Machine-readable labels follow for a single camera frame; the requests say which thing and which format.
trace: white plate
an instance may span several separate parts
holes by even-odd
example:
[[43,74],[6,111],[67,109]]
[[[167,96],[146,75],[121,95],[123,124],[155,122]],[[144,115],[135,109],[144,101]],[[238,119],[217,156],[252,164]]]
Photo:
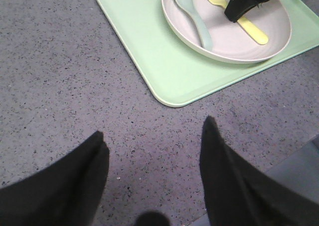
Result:
[[257,44],[237,23],[232,23],[224,9],[207,0],[193,0],[213,41],[212,51],[200,46],[196,28],[174,0],[161,0],[164,15],[175,34],[189,47],[215,60],[228,63],[254,63],[281,52],[291,38],[291,23],[279,0],[270,0],[246,13],[246,17],[269,38],[266,45]]

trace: speckled floor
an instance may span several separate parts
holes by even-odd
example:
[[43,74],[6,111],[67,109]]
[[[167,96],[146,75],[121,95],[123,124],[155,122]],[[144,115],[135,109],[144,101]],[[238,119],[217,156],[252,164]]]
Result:
[[[303,0],[317,14],[317,0]],[[94,226],[205,214],[201,127],[265,171],[319,133],[316,48],[183,108],[157,102],[95,0],[0,0],[0,185],[47,167],[96,130],[110,171]]]

